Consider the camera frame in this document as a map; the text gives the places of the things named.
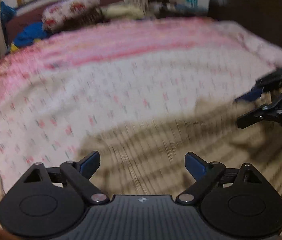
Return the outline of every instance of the pink floral pillow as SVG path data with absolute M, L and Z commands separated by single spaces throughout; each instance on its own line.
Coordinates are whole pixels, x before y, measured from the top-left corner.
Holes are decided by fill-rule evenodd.
M 54 32 L 66 20 L 76 18 L 99 4 L 100 0 L 65 0 L 48 6 L 42 13 L 43 28 Z

